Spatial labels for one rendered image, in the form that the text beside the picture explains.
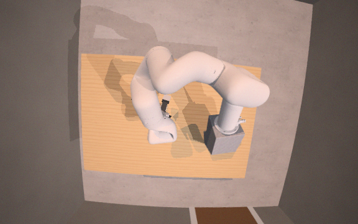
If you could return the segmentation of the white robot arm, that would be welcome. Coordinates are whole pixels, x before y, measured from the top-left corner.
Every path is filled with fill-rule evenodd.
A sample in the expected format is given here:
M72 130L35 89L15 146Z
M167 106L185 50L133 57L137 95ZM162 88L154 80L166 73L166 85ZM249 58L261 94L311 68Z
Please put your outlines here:
M151 81L150 81L151 80ZM131 81L133 107L142 124L149 129L149 144L177 140L174 121L165 110L172 94L191 82L205 83L223 98L215 128L223 134L233 134L241 119L243 107L255 108L269 97L269 87L242 67L214 58L204 52L192 51L173 59L163 46L151 48L145 55ZM157 92L163 94L162 106Z

